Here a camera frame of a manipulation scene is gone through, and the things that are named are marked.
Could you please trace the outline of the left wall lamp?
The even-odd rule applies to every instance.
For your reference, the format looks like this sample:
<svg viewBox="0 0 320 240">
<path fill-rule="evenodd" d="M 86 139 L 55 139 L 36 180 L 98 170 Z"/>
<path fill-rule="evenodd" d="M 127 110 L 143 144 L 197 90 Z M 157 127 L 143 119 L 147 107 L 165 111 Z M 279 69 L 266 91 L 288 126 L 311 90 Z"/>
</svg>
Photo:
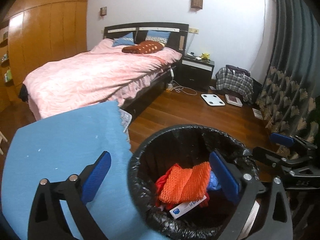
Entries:
<svg viewBox="0 0 320 240">
<path fill-rule="evenodd" d="M 100 16 L 104 17 L 107 15 L 107 7 L 101 7 L 100 8 Z"/>
</svg>

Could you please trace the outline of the wooden wardrobe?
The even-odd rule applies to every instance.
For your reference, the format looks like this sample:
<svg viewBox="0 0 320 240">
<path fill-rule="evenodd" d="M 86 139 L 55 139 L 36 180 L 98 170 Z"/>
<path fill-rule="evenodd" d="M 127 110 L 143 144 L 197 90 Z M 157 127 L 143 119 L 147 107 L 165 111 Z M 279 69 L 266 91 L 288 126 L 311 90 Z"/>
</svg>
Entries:
<svg viewBox="0 0 320 240">
<path fill-rule="evenodd" d="M 87 50 L 88 0 L 16 0 L 1 23 L 1 109 L 17 100 L 25 77 L 49 61 Z"/>
</svg>

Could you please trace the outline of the right wall lamp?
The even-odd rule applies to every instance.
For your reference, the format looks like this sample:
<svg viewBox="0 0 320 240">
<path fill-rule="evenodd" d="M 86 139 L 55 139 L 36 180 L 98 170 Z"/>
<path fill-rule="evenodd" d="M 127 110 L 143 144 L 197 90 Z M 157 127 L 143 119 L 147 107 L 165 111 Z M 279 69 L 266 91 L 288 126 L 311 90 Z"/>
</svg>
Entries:
<svg viewBox="0 0 320 240">
<path fill-rule="evenodd" d="M 191 0 L 190 7 L 192 9 L 203 9 L 203 0 Z"/>
</svg>

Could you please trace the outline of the wall lamp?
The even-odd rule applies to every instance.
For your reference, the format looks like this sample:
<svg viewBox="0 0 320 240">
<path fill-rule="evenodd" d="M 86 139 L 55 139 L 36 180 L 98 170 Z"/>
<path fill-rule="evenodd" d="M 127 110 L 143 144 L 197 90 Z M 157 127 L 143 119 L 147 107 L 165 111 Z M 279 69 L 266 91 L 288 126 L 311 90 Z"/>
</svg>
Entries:
<svg viewBox="0 0 320 240">
<path fill-rule="evenodd" d="M 203 0 L 191 0 L 190 7 L 192 9 L 203 9 Z"/>
<path fill-rule="evenodd" d="M 101 7 L 100 8 L 100 16 L 104 17 L 107 15 L 107 7 Z"/>
</svg>

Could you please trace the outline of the pink quilt bed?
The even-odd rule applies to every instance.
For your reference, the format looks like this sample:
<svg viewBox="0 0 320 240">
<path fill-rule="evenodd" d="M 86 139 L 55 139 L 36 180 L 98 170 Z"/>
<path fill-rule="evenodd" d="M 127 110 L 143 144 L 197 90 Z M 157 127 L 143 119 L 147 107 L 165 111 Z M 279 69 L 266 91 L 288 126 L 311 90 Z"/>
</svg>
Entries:
<svg viewBox="0 0 320 240">
<path fill-rule="evenodd" d="M 35 119 L 107 100 L 122 106 L 182 57 L 168 47 L 156 51 L 146 48 L 142 54 L 122 49 L 106 38 L 88 52 L 47 62 L 30 72 L 23 87 Z"/>
</svg>

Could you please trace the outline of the left blue pillow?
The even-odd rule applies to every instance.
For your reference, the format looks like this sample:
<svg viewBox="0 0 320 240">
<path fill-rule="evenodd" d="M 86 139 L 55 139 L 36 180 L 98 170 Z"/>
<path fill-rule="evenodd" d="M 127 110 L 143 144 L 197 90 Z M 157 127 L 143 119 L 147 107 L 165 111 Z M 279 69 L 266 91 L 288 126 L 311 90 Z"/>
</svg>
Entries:
<svg viewBox="0 0 320 240">
<path fill-rule="evenodd" d="M 114 42 L 112 44 L 112 47 L 117 46 L 134 46 L 134 38 L 133 38 L 133 32 L 130 32 L 123 37 L 115 38 Z"/>
</svg>

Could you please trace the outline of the grey green patterned curtain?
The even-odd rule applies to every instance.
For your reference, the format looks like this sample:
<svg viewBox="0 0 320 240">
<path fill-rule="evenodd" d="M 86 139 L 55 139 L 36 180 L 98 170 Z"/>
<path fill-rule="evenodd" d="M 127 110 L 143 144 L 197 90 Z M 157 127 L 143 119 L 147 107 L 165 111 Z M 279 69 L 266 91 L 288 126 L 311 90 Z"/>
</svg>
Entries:
<svg viewBox="0 0 320 240">
<path fill-rule="evenodd" d="M 319 22 L 306 0 L 276 0 L 270 67 L 257 104 L 266 128 L 319 146 Z"/>
</svg>

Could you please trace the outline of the yellow plush toy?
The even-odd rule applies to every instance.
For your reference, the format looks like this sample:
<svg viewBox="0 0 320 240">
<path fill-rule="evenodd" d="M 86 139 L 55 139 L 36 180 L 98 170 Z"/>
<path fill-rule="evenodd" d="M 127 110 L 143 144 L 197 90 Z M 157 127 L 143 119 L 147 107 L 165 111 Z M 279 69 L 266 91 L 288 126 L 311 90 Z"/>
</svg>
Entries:
<svg viewBox="0 0 320 240">
<path fill-rule="evenodd" d="M 202 53 L 200 56 L 202 61 L 209 61 L 210 60 L 210 54 L 209 53 Z"/>
</svg>

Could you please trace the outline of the blue plastic bag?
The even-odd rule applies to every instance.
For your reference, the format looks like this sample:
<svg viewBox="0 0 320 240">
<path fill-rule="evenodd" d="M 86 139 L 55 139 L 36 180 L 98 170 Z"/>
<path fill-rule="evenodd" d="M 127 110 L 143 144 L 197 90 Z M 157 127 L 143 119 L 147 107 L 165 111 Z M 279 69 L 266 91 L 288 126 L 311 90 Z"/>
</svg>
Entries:
<svg viewBox="0 0 320 240">
<path fill-rule="evenodd" d="M 209 183 L 207 185 L 207 191 L 217 191 L 221 189 L 221 185 L 213 171 L 210 171 Z"/>
</svg>

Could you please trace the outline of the white bathroom scale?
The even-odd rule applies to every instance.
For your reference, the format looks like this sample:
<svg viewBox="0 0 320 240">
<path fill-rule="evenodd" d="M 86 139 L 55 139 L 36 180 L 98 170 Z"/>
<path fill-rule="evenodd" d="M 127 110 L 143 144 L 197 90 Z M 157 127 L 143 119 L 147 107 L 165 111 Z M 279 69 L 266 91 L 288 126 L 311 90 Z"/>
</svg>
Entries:
<svg viewBox="0 0 320 240">
<path fill-rule="evenodd" d="M 225 103 L 219 96 L 216 94 L 201 94 L 201 98 L 209 105 L 209 106 L 224 106 Z"/>
</svg>

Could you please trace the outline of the plaid shirt on chair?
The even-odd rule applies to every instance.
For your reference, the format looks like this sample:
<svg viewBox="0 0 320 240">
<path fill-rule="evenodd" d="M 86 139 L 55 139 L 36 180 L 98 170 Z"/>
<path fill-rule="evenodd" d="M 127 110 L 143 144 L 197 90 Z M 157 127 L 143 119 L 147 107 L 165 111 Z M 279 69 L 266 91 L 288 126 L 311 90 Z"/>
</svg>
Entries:
<svg viewBox="0 0 320 240">
<path fill-rule="evenodd" d="M 244 102 L 252 102 L 254 82 L 249 71 L 227 64 L 215 77 L 217 90 L 231 90 L 241 95 Z"/>
</svg>

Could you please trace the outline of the black trash bin with liner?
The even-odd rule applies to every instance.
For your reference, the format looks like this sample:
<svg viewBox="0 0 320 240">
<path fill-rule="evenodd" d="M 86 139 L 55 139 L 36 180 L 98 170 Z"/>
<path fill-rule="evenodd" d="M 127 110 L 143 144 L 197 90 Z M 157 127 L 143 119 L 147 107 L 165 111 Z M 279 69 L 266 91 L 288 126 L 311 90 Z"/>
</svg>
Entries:
<svg viewBox="0 0 320 240">
<path fill-rule="evenodd" d="M 156 180 L 174 164 L 192 168 L 208 161 L 218 150 L 241 173 L 258 179 L 251 151 L 227 133 L 201 125 L 175 125 L 162 129 L 139 146 L 128 166 L 128 187 L 140 217 L 153 230 L 170 239 L 215 239 L 236 206 L 222 191 L 210 193 L 207 207 L 197 206 L 182 218 L 173 219 L 156 206 Z"/>
</svg>

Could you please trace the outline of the white framed scale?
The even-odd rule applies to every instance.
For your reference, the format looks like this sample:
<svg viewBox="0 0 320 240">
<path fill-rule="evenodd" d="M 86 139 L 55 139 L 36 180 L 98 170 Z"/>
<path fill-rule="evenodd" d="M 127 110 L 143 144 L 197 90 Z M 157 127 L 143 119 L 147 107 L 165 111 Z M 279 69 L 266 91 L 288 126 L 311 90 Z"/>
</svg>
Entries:
<svg viewBox="0 0 320 240">
<path fill-rule="evenodd" d="M 225 94 L 225 100 L 230 105 L 237 106 L 237 107 L 243 106 L 242 101 L 236 96 Z"/>
</svg>

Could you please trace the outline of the black bedside table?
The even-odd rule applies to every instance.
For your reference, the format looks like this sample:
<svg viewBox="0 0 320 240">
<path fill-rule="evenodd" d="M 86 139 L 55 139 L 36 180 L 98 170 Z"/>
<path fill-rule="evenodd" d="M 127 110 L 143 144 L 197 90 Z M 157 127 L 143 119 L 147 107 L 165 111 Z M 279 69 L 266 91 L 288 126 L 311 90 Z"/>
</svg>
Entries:
<svg viewBox="0 0 320 240">
<path fill-rule="evenodd" d="M 202 61 L 195 57 L 184 56 L 176 69 L 175 79 L 184 87 L 207 93 L 214 67 L 214 61 Z"/>
</svg>

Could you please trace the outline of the blue pillow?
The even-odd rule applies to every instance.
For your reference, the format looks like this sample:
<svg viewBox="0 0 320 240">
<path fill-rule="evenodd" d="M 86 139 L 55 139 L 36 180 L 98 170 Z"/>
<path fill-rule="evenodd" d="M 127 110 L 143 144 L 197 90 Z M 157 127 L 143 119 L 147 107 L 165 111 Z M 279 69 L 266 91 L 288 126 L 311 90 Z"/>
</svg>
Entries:
<svg viewBox="0 0 320 240">
<path fill-rule="evenodd" d="M 114 42 L 112 44 L 112 47 L 117 46 L 134 46 L 134 38 L 133 38 L 133 32 L 130 32 L 123 37 L 115 38 Z"/>
<path fill-rule="evenodd" d="M 170 37 L 170 34 L 171 34 L 171 32 L 169 32 L 169 31 L 149 30 L 147 32 L 145 40 L 167 44 L 168 39 Z"/>
</svg>

